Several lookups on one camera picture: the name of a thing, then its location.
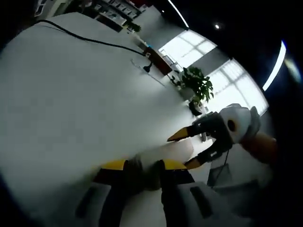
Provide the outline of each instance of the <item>white table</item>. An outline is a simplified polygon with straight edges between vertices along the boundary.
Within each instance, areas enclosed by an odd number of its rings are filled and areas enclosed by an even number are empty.
[[[87,38],[137,48],[128,34],[78,13],[51,20]],[[49,26],[27,29],[1,54],[0,169],[25,212],[54,226],[77,226],[73,209],[94,169],[165,144],[194,117],[169,83],[163,87],[130,61],[144,66],[146,58]],[[160,191],[134,198],[121,226],[166,226]]]

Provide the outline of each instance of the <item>window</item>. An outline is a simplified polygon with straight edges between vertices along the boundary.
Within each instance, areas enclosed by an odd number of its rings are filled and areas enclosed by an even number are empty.
[[[159,51],[168,56],[180,72],[187,68],[216,47],[203,36],[185,31],[165,44]]]
[[[255,106],[260,115],[268,108],[259,87],[251,76],[235,60],[230,60],[210,75],[213,84],[214,98],[203,105],[210,111],[221,111],[232,103],[243,107]]]

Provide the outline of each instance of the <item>wall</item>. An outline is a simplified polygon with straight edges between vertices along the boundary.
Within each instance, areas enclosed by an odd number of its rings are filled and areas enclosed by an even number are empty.
[[[184,31],[166,21],[154,6],[134,19],[134,23],[142,27],[138,35],[156,50]]]
[[[271,117],[266,111],[260,118],[260,131],[274,137],[274,129]],[[212,162],[212,168],[223,165],[226,153],[219,159]],[[257,179],[260,186],[265,185],[271,177],[271,171],[268,165],[260,163],[254,159],[239,144],[234,145],[229,152],[227,163],[231,173],[232,181],[230,184],[241,184]]]
[[[216,47],[193,63],[192,66],[200,68],[204,75],[208,75],[228,60],[227,55]]]

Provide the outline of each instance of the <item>black cord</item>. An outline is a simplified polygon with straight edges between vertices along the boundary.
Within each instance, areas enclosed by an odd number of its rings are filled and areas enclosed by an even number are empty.
[[[45,23],[51,24],[51,25],[55,26],[56,28],[58,28],[58,29],[60,29],[60,30],[62,30],[62,31],[64,31],[64,32],[66,32],[67,34],[69,34],[69,35],[71,35],[71,36],[74,36],[74,37],[76,37],[76,38],[78,38],[78,39],[85,40],[85,41],[89,41],[89,42],[93,42],[93,43],[103,44],[103,45],[107,45],[107,46],[113,46],[113,47],[118,47],[118,48],[126,49],[126,50],[128,50],[128,51],[137,53],[137,54],[139,54],[139,55],[145,57],[145,54],[140,53],[140,52],[138,52],[138,51],[135,51],[135,50],[133,50],[133,49],[131,49],[131,48],[128,48],[128,47],[125,47],[125,46],[120,46],[120,45],[116,45],[116,44],[109,44],[109,43],[105,43],[105,42],[102,42],[102,41],[98,41],[98,40],[94,40],[94,39],[88,39],[88,38],[82,37],[82,36],[80,36],[80,35],[76,35],[76,34],[74,34],[73,32],[70,32],[70,31],[66,30],[65,28],[63,28],[63,27],[61,27],[61,26],[55,24],[55,23],[52,22],[52,21],[48,21],[48,20],[38,20],[38,21],[36,22],[36,24],[38,24],[38,23],[40,23],[40,22],[45,22]]]
[[[223,166],[221,166],[220,172],[218,173],[216,179],[214,180],[214,184],[213,184],[212,188],[216,185],[216,182],[217,182],[217,180],[218,180],[220,174],[222,173],[224,166],[226,165],[226,161],[227,161],[228,154],[229,154],[229,150],[227,151],[227,154],[226,154],[226,157],[225,157],[224,164],[223,164]]]

